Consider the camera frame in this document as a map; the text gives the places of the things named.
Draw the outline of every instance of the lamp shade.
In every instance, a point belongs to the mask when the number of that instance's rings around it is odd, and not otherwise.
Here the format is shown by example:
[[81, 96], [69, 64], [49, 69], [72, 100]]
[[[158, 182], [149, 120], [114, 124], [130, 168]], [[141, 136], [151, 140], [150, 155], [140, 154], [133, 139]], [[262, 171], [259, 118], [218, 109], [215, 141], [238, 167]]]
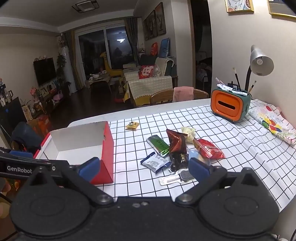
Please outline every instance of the lamp shade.
[[255, 45], [251, 47], [250, 66], [254, 74], [260, 76], [269, 75], [274, 70], [274, 63], [261, 49]]

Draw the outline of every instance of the blue gripper pad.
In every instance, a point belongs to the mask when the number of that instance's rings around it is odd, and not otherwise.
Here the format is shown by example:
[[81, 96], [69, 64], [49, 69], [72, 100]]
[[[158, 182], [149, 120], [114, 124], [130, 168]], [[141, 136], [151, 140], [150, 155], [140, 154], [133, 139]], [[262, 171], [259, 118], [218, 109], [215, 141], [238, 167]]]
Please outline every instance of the blue gripper pad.
[[92, 159], [89, 159], [78, 167], [78, 174], [83, 179], [90, 182], [100, 172], [100, 169], [100, 159], [97, 157], [93, 157]]
[[25, 157], [25, 158], [31, 158], [31, 159], [33, 159], [33, 154], [31, 152], [24, 152], [24, 151], [15, 151], [15, 150], [12, 150], [12, 151], [9, 152], [9, 154], [15, 155], [15, 156], [20, 156], [20, 157]]
[[189, 173], [198, 181], [201, 182], [210, 175], [210, 166], [202, 161], [192, 157], [188, 163]]

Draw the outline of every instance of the green snack bar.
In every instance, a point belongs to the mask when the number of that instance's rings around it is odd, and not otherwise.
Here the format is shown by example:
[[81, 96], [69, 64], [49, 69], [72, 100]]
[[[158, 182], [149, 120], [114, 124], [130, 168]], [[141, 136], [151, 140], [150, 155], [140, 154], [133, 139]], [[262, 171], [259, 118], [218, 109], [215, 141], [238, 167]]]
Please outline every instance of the green snack bar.
[[169, 145], [166, 144], [163, 139], [158, 135], [153, 135], [147, 139], [147, 142], [162, 156], [166, 156], [169, 153]]

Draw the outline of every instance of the doorway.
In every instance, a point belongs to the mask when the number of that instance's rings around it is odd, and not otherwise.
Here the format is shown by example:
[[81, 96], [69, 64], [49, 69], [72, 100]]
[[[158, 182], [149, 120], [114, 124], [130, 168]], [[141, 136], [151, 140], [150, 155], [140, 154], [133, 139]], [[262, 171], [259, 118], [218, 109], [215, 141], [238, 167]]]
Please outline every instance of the doorway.
[[106, 52], [107, 64], [112, 69], [123, 69], [124, 64], [134, 61], [124, 24], [79, 32], [78, 41], [78, 59], [83, 83], [91, 74], [106, 70], [104, 58], [100, 57], [103, 52]]
[[195, 41], [195, 88], [211, 96], [212, 31], [207, 0], [190, 0]]

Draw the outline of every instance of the floral cloth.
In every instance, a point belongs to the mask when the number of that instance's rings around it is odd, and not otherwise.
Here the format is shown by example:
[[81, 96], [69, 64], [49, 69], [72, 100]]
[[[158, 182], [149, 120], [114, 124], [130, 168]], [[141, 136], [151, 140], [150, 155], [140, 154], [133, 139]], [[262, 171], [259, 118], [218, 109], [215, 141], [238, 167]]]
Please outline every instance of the floral cloth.
[[254, 102], [254, 104], [257, 106], [249, 110], [249, 115], [268, 129], [272, 134], [288, 144], [294, 145], [296, 143], [296, 132], [289, 128], [289, 125], [291, 126], [291, 124], [280, 115], [278, 110], [276, 111], [279, 114], [274, 112], [274, 110], [265, 102], [258, 101]]

